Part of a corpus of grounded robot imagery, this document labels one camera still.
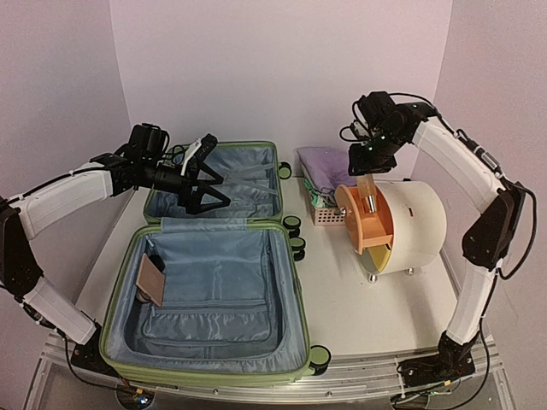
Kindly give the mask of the purple garment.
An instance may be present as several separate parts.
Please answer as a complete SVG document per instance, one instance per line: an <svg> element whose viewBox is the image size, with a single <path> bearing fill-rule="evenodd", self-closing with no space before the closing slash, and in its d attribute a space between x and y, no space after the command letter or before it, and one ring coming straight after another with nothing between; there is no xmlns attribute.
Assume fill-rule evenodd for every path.
<svg viewBox="0 0 547 410"><path fill-rule="evenodd" d="M297 155L307 179L321 192L335 193L340 185L356 185L356 178L349 175L349 156L344 150L304 147L297 149Z"/></svg>

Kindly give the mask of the green hard-shell suitcase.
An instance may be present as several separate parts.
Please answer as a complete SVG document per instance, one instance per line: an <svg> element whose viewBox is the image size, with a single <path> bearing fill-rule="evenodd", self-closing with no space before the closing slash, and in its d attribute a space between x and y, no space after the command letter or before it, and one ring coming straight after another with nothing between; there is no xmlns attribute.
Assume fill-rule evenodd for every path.
<svg viewBox="0 0 547 410"><path fill-rule="evenodd" d="M109 301L99 352L122 377L128 367L193 373L326 371L329 350L312 345L296 261L304 242L282 224L277 149L221 143L207 164L231 204L188 214L152 191L146 226L132 236ZM136 298L143 254L166 267L162 307Z"/></svg>

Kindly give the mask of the translucent green bottle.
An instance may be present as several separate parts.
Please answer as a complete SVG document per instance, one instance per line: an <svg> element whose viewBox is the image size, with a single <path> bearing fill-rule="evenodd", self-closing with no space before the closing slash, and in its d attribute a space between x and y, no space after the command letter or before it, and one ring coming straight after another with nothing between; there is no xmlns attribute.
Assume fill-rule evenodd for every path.
<svg viewBox="0 0 547 410"><path fill-rule="evenodd" d="M376 186L372 174L356 176L356 186L363 206L368 213L376 213Z"/></svg>

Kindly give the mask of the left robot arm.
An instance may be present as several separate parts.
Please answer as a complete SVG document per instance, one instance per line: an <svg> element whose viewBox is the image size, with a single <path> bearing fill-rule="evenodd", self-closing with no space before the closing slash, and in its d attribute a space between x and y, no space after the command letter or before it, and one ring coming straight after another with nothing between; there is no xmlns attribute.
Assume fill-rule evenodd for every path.
<svg viewBox="0 0 547 410"><path fill-rule="evenodd" d="M115 375L115 353L99 340L103 326L47 277L48 268L62 265L62 257L74 262L75 246L60 237L43 250L32 242L82 208L140 188L175 195L191 215L227 207L230 199L217 189L224 179L206 163L217 137L207 134L186 145L178 165L166 163L177 155L169 142L168 132L159 126L137 124L128 142L115 152L94 156L74 170L1 201L1 286L39 325L74 343L71 367Z"/></svg>

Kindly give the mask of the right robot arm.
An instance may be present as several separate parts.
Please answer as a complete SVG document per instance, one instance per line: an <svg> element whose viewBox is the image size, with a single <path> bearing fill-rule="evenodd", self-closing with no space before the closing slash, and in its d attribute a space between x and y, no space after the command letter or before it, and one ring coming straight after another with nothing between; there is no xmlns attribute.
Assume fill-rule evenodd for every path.
<svg viewBox="0 0 547 410"><path fill-rule="evenodd" d="M462 129L452 128L426 98L372 91L352 103L354 137L349 148L352 176L387 173L395 154L413 144L439 164L465 191L479 218L462 237L466 273L455 311L436 354L403 361L397 371L408 387L440 384L475 371L471 349L483 341L484 318L520 221L524 201L534 193L505 176L499 162Z"/></svg>

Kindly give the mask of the small black round object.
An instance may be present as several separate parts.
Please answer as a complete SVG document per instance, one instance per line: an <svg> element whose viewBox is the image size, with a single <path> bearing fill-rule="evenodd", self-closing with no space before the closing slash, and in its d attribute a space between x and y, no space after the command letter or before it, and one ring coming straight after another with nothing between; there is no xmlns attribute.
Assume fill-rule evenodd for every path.
<svg viewBox="0 0 547 410"><path fill-rule="evenodd" d="M159 272L164 272L166 265L165 265L163 259L161 258L161 256L159 256L159 255L150 255L149 259L150 259L150 262L156 267L156 269Z"/></svg>

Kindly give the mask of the white cylindrical container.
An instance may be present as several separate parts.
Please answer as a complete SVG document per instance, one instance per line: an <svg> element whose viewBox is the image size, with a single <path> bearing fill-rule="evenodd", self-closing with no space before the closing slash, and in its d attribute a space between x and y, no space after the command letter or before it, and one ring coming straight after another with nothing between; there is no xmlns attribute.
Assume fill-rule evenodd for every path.
<svg viewBox="0 0 547 410"><path fill-rule="evenodd" d="M340 185L335 200L368 282L394 273L413 273L431 263L446 238L444 206L420 181L378 181L374 205L356 186Z"/></svg>

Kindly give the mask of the pink perforated plastic basket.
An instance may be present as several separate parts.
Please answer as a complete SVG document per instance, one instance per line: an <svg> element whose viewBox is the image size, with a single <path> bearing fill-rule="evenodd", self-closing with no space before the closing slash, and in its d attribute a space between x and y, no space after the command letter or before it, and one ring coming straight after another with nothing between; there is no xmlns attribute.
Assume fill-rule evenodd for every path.
<svg viewBox="0 0 547 410"><path fill-rule="evenodd" d="M303 180L307 191L310 213L315 226L342 226L345 214L338 208L334 193L323 193L315 188L308 179Z"/></svg>

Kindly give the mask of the brown card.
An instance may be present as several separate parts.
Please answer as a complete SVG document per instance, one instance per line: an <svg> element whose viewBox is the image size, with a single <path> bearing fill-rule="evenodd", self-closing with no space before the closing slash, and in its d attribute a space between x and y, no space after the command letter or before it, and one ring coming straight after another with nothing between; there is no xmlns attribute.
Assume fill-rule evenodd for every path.
<svg viewBox="0 0 547 410"><path fill-rule="evenodd" d="M136 298L142 303L153 303L161 308L164 298L166 275L159 272L150 262L149 255L143 254L136 280Z"/></svg>

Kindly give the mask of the curved aluminium rail base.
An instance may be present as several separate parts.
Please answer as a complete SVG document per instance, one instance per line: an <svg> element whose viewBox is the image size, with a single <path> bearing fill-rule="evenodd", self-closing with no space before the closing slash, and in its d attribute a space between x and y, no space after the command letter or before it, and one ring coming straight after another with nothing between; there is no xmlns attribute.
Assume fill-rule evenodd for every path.
<svg viewBox="0 0 547 410"><path fill-rule="evenodd" d="M99 384L97 397L111 398L104 386L119 384L123 388L150 390L155 393L265 405L308 405L350 403L400 396L408 402L412 392L431 390L433 407L460 409L514 409L516 407L497 345L490 340L476 343L471 349L474 373L456 377L455 392L445 395L443 382L411 386L402 374L403 362L436 354L435 348L388 352L384 354L335 355L326 371L315 374L310 365L294 372L273 373L193 373L165 369L128 367L127 375L93 372L69 363L73 342L66 342L52 331L38 360L31 386L23 405L25 409L45 407L46 394L58 371L67 372L62 383L62 397L83 393Z"/></svg>

